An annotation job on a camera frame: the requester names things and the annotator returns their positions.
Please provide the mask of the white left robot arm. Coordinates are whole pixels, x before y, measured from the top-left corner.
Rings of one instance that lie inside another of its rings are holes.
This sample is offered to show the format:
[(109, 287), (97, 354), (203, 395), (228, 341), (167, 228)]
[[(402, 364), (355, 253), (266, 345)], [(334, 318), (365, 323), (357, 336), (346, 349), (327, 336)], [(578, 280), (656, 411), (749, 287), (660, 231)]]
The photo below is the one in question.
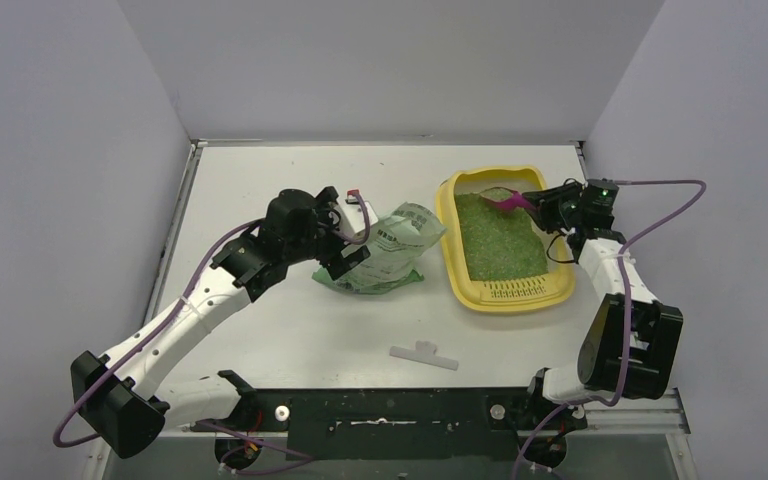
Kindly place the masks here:
[(284, 189), (263, 217), (237, 226), (199, 261), (182, 294), (140, 330), (96, 355), (85, 351), (70, 365), (74, 405), (53, 442), (80, 416), (120, 458), (133, 457), (168, 427), (221, 420), (243, 429), (255, 419), (247, 383), (230, 370), (184, 388), (161, 385), (175, 366), (219, 325), (284, 281), (290, 267), (317, 262), (334, 280), (369, 256), (365, 243), (378, 217), (361, 193), (328, 186), (316, 195)]

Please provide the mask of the magenta plastic scoop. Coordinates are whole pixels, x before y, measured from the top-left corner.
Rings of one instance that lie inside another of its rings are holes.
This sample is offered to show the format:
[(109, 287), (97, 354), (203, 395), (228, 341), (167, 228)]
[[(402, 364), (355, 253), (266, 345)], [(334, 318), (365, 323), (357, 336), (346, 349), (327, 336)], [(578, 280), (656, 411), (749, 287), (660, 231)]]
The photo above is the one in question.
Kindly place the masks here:
[(505, 187), (491, 187), (479, 193), (479, 197), (489, 205), (505, 212), (523, 209), (536, 212), (537, 208), (519, 191)]

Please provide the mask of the white bag sealing clip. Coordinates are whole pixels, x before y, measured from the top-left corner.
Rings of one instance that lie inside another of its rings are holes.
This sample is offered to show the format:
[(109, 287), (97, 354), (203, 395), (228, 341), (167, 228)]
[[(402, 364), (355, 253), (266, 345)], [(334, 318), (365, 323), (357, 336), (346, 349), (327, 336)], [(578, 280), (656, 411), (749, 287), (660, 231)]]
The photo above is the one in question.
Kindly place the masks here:
[(424, 365), (434, 366), (436, 368), (457, 371), (459, 362), (457, 360), (441, 357), (437, 354), (437, 345), (428, 341), (417, 341), (413, 348), (404, 348), (400, 346), (391, 346), (389, 355), (394, 358), (407, 360)]

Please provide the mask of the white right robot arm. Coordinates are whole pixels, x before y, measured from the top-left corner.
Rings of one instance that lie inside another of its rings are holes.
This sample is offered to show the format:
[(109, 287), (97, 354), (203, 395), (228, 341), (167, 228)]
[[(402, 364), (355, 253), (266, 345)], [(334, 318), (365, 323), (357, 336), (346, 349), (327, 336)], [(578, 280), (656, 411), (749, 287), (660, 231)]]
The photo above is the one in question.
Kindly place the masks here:
[(550, 425), (562, 403), (614, 405), (622, 398), (658, 399), (667, 390), (683, 315), (646, 286), (629, 251), (631, 240), (613, 228), (622, 185), (572, 180), (524, 196), (536, 226), (564, 237), (571, 263), (601, 298), (574, 363), (545, 369), (542, 387), (523, 398), (523, 416), (534, 426)]

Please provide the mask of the green cat litter bag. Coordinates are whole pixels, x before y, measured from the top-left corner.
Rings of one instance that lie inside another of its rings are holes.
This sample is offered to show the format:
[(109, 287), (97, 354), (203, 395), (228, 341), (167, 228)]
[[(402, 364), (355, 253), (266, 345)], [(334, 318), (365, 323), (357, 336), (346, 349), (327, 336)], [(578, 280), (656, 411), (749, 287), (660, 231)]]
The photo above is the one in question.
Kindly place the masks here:
[(424, 276), (417, 269), (418, 258), (445, 233), (446, 227), (431, 210), (405, 202), (373, 225), (366, 242), (368, 258), (336, 280), (323, 268), (311, 279), (334, 290), (361, 295), (381, 295), (421, 282)]

